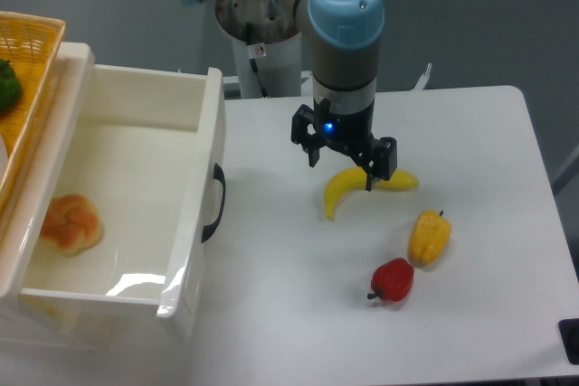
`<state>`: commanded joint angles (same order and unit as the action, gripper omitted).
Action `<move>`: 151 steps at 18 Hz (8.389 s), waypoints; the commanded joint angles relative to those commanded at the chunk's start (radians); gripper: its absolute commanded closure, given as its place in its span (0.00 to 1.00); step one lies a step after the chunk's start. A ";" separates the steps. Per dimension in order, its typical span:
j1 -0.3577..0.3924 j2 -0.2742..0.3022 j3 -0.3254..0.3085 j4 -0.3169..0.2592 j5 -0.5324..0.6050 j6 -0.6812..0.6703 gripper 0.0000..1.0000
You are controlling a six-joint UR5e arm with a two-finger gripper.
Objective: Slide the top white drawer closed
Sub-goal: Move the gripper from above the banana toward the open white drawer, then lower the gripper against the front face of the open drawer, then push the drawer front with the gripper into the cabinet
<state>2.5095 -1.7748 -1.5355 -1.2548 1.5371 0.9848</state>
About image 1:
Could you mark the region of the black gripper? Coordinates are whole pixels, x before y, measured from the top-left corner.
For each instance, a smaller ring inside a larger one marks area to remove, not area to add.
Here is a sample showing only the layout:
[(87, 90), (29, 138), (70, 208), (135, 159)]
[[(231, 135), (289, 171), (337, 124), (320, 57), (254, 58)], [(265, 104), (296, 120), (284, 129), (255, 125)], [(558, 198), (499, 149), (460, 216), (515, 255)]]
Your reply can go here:
[(365, 189), (372, 191), (379, 181), (389, 181), (397, 168), (397, 141), (393, 137), (372, 136), (374, 102), (362, 110), (339, 114), (333, 104), (322, 99), (314, 108), (301, 105), (291, 119), (290, 140), (308, 155), (308, 165), (319, 160), (326, 146), (349, 156), (366, 173)]

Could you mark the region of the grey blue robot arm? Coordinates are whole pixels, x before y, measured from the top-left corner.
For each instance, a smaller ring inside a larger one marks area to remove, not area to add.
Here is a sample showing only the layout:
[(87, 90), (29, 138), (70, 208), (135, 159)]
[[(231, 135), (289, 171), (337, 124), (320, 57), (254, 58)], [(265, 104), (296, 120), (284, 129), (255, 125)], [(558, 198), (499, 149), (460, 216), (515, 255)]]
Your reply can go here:
[(300, 43), (310, 45), (313, 102), (291, 121), (291, 140), (310, 165), (327, 147), (364, 170), (367, 188), (392, 177), (397, 144), (372, 133), (384, 0), (212, 1), (217, 23), (233, 43), (245, 98), (296, 91)]

